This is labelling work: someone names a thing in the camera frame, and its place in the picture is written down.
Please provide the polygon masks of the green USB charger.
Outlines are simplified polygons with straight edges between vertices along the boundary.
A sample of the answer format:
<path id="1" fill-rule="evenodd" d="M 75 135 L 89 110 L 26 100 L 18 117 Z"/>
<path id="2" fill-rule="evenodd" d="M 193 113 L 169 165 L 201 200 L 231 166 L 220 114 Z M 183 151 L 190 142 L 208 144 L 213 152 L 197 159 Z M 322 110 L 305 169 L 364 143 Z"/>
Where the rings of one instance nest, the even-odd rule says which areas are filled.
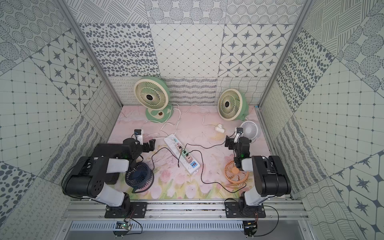
<path id="1" fill-rule="evenodd" d="M 189 155 L 187 150 L 182 150 L 182 151 L 181 151 L 181 154 L 182 154 L 182 156 L 184 156 L 184 157 Z"/>

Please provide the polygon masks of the white power strip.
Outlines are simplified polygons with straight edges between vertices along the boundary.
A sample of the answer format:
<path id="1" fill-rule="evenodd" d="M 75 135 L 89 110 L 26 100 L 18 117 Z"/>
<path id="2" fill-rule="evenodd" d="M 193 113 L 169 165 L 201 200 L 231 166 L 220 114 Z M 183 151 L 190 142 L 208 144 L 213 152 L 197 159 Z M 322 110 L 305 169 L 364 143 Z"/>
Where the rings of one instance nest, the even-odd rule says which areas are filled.
<path id="1" fill-rule="evenodd" d="M 196 161 L 192 154 L 188 152 L 186 147 L 175 135 L 169 135 L 164 139 L 164 142 L 171 152 L 177 157 L 179 166 L 184 166 L 190 175 L 198 172 L 201 165 Z"/>

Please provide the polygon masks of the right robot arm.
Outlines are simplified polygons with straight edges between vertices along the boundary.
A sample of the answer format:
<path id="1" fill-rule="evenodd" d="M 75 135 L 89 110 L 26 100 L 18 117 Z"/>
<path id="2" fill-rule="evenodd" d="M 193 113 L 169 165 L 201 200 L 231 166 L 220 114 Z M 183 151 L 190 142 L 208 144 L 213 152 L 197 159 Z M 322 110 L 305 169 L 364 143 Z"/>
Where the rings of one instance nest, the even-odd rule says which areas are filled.
<path id="1" fill-rule="evenodd" d="M 226 137 L 225 147 L 234 152 L 234 167 L 228 179 L 232 182 L 240 180 L 237 174 L 253 173 L 254 187 L 243 192 L 239 197 L 239 208 L 261 207 L 262 204 L 274 197 L 288 195 L 292 185 L 279 156 L 251 156 L 251 140 L 246 137 Z"/>

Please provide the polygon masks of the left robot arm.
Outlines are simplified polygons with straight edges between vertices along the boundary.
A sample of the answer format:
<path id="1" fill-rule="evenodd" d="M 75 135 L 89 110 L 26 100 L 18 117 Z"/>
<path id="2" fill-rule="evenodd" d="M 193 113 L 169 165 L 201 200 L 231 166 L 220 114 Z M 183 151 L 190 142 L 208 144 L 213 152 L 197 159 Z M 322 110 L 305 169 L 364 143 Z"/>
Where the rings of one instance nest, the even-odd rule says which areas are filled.
<path id="1" fill-rule="evenodd" d="M 107 207 L 130 209 L 127 193 L 113 188 L 120 174 L 133 193 L 141 193 L 153 184 L 154 173 L 143 161 L 137 159 L 143 153 L 154 151 L 156 141 L 141 143 L 136 138 L 125 139 L 121 144 L 98 144 L 90 156 L 81 157 L 68 170 L 62 180 L 66 196 L 75 199 L 91 199 Z"/>

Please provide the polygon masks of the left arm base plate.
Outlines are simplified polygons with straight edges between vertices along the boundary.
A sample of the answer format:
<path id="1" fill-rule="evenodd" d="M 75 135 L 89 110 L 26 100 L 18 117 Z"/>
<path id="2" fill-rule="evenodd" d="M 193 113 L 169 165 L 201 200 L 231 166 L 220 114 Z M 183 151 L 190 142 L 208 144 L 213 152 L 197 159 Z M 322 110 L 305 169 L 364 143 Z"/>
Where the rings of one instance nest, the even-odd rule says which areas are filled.
<path id="1" fill-rule="evenodd" d="M 147 202 L 133 202 L 128 204 L 127 207 L 123 205 L 120 207 L 106 206 L 105 219 L 144 219 L 147 212 Z"/>

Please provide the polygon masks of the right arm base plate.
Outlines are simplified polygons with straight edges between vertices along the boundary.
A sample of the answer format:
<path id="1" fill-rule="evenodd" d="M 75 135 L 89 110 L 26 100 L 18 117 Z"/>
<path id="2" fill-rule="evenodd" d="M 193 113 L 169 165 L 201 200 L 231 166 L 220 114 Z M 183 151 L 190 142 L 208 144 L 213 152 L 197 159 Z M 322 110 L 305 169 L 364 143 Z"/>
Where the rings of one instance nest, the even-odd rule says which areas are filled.
<path id="1" fill-rule="evenodd" d="M 255 217 L 258 217 L 262 219 L 266 217 L 265 208 L 263 206 L 241 205 L 234 201 L 225 202 L 224 206 L 227 218 L 254 219 Z"/>

